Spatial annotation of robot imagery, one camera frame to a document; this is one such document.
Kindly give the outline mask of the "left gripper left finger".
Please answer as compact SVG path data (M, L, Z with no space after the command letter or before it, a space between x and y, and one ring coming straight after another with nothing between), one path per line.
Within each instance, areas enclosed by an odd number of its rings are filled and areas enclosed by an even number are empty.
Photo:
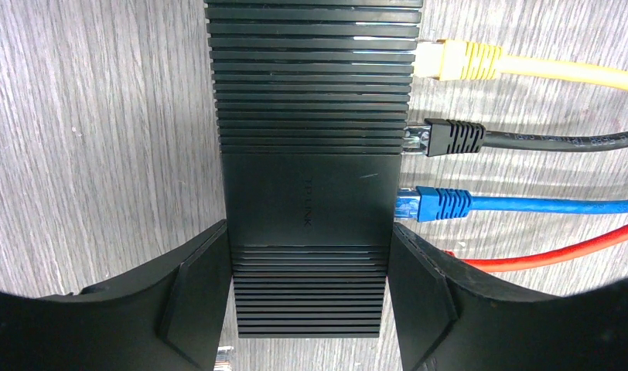
M0 292L0 370L212 370L230 282L220 221L77 294Z

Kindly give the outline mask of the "black network switch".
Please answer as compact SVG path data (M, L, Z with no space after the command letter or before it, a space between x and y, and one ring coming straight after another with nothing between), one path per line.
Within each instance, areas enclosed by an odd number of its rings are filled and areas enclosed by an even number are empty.
M420 1L209 1L241 338L375 337Z

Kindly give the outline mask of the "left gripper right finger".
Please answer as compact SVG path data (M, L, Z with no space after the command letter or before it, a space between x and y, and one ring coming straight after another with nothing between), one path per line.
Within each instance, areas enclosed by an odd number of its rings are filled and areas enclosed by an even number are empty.
M545 294L471 267L401 224L387 278L406 370L628 370L628 278Z

